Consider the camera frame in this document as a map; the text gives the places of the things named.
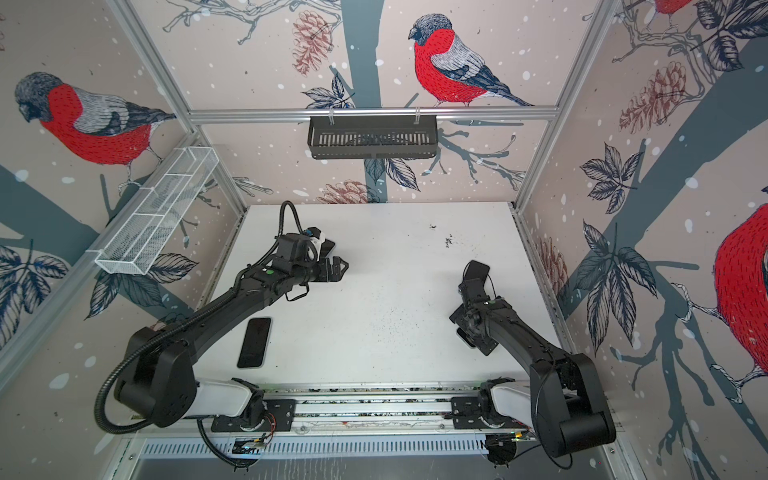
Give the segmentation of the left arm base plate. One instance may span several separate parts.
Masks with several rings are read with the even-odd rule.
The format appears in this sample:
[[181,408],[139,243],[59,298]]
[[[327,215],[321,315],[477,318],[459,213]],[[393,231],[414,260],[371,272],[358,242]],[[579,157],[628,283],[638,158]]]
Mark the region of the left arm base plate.
[[215,417],[211,430],[215,433],[288,432],[296,406],[293,399],[260,400],[237,417]]

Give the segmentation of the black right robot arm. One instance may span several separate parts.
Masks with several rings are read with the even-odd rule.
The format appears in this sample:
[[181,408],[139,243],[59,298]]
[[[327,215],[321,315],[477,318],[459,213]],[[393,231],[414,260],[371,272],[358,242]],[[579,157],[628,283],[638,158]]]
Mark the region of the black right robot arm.
[[485,285],[490,267],[468,262],[458,286],[461,304],[449,316],[457,334],[488,356],[504,348],[529,377],[529,393],[511,378],[484,382],[481,416],[489,425],[514,420],[532,429],[553,458],[614,442],[617,437],[603,386],[592,360],[549,342]]

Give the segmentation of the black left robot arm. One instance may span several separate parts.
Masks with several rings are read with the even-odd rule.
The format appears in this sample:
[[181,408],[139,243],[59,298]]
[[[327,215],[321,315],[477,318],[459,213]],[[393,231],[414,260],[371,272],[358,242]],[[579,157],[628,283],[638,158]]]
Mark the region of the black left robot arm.
[[294,288],[341,281],[349,263],[331,254],[334,247],[317,229],[281,235],[265,259],[238,272],[232,287],[186,321],[157,331],[148,327],[137,331],[124,359],[97,394],[94,416],[100,428],[131,433],[195,416],[193,404],[204,388],[194,373],[200,357]]

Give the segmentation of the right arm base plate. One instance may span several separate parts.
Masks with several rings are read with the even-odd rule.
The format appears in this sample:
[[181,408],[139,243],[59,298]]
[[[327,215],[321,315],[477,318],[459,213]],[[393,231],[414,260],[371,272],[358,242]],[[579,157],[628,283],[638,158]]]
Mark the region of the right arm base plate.
[[529,427],[511,417],[494,417],[484,413],[480,400],[476,396],[456,396],[450,399],[450,408],[443,415],[445,420],[452,422],[457,430],[480,429],[521,429],[528,431]]

